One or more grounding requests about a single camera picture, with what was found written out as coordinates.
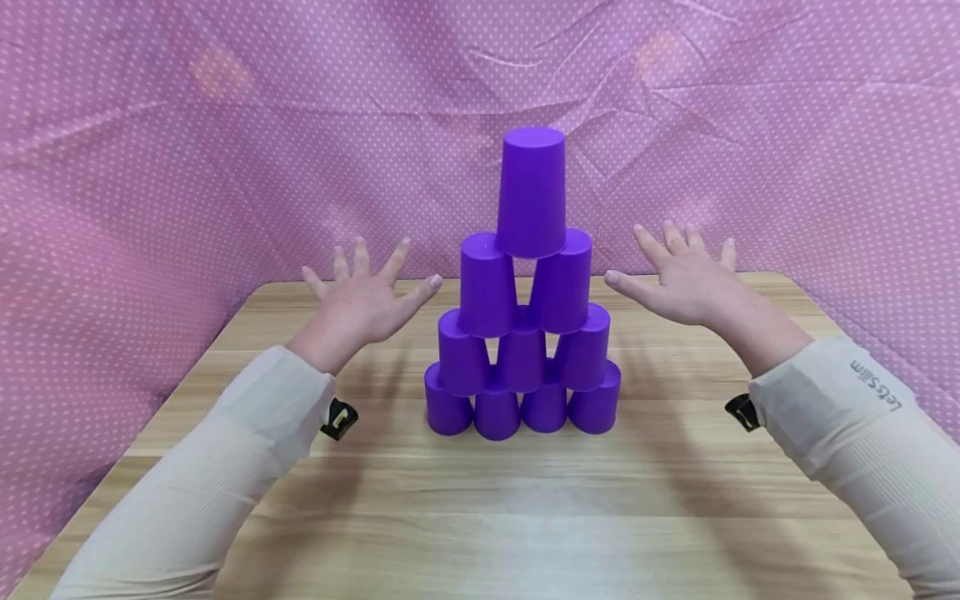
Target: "wood grain surface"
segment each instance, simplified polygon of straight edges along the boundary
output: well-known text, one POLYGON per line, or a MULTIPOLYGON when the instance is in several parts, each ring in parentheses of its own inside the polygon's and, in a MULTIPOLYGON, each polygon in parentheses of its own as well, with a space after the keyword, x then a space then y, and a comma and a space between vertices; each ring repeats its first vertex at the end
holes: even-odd
MULTIPOLYGON (((813 336, 840 333, 786 277, 743 278, 813 336)), ((530 280, 517 289, 528 298, 530 280)), ((318 437, 254 510, 218 598, 909 597, 842 503, 764 431, 748 434, 724 413, 748 380, 736 355, 600 278, 591 299, 611 312, 610 357, 624 375, 613 431, 521 428, 499 444, 472 429, 433 434, 422 374, 437 360, 437 319, 458 298, 459 281, 447 281, 397 336, 344 369, 337 393, 360 421, 338 443, 318 437)), ((257 290, 12 598, 46 598, 111 507, 315 308, 303 284, 257 290)))

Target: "upside-down cup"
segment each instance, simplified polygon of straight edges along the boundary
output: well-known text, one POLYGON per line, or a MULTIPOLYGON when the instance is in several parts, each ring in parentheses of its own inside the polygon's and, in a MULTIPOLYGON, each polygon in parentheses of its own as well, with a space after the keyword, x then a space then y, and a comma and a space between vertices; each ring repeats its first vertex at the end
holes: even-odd
POLYGON ((426 390, 426 422, 442 436, 463 433, 473 422, 470 398, 454 396, 444 388, 440 363, 430 365, 423 374, 426 390))
POLYGON ((460 245, 460 327, 478 338, 507 335, 516 318, 514 260, 494 237, 474 233, 460 245))
POLYGON ((620 396, 620 369, 608 360, 600 387, 589 392, 574 392, 567 413, 570 422, 581 431, 607 433, 616 422, 616 401, 620 396))
POLYGON ((538 433, 553 433, 566 423, 566 388, 560 383, 551 360, 539 389, 523 395, 520 417, 538 433))
POLYGON ((564 135, 545 127, 503 138, 496 246, 517 258, 544 258, 564 247, 564 135))
POLYGON ((559 253, 537 261, 530 293, 530 323, 550 333, 572 333, 587 322, 593 242, 579 229, 566 230, 559 253))
POLYGON ((440 379, 454 396, 476 396, 490 378, 490 356, 483 338, 460 328, 460 309, 448 310, 437 321, 440 379))
POLYGON ((516 308, 514 327, 500 338, 496 354, 500 383, 518 394, 538 389, 546 376, 546 334, 527 321, 527 313, 526 304, 516 308))
POLYGON ((477 433, 494 442, 506 440, 520 427, 520 405, 516 394, 491 377, 487 389, 476 398, 474 424, 477 433))
POLYGON ((568 390, 588 392, 598 387, 607 367, 610 340, 610 313, 599 304, 590 304, 587 322, 573 333, 560 336, 554 363, 560 382, 568 390))

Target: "black wrist strap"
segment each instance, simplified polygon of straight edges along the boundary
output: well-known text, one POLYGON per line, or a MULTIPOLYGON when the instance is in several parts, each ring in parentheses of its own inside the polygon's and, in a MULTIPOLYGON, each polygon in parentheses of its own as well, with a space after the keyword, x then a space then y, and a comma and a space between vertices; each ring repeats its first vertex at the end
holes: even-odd
POLYGON ((340 440, 347 430, 360 419, 356 409, 334 397, 330 400, 330 408, 326 415, 326 423, 320 430, 334 440, 340 440))
POLYGON ((747 431, 759 429, 760 419, 756 416, 756 407, 754 406, 754 402, 750 400, 749 394, 737 396, 730 402, 727 402, 724 409, 733 415, 733 418, 739 421, 747 431))

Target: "beige long sleeve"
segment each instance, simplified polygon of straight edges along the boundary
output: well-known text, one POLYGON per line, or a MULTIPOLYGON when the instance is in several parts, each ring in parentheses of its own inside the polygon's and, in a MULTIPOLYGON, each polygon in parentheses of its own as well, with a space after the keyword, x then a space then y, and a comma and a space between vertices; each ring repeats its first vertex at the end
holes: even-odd
MULTIPOLYGON (((863 520, 918 598, 960 599, 960 451, 849 340, 816 342, 750 385, 761 422, 863 520)), ((263 494, 304 456, 333 378, 257 357, 110 513, 53 598, 208 598, 263 494)))
POLYGON ((960 450, 848 339, 815 342, 750 384, 801 470, 843 500, 912 587, 960 600, 960 450))
POLYGON ((51 598, 208 598, 240 526, 305 456, 334 378, 270 348, 93 532, 51 598))

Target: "hand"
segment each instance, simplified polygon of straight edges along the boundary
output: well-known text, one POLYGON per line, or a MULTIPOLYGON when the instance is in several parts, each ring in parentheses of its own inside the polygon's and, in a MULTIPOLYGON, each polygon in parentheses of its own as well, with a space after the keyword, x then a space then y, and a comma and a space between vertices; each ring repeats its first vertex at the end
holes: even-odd
POLYGON ((340 246, 333 249, 332 283, 322 282, 312 269, 303 267, 303 279, 320 301, 320 310, 290 340, 288 349, 319 371, 335 375, 360 348, 397 333, 443 284, 434 275, 398 298, 394 284, 409 253, 410 239, 404 238, 383 270, 371 275, 367 242, 358 237, 352 276, 340 246))
POLYGON ((686 229, 686 239, 673 223, 663 224, 666 248, 650 231, 634 226, 640 250, 660 274, 660 285, 608 271, 607 284, 665 319, 713 328, 724 315, 755 293, 733 274, 736 249, 727 240, 718 262, 710 258, 700 232, 686 229))
POLYGON ((607 271, 607 284, 665 319, 712 329, 733 348, 754 377, 813 342, 772 302, 733 274, 733 240, 724 243, 719 262, 714 262, 694 227, 686 228, 684 240, 672 223, 664 223, 666 248, 639 225, 634 226, 634 237, 657 269, 660 285, 618 271, 607 271))

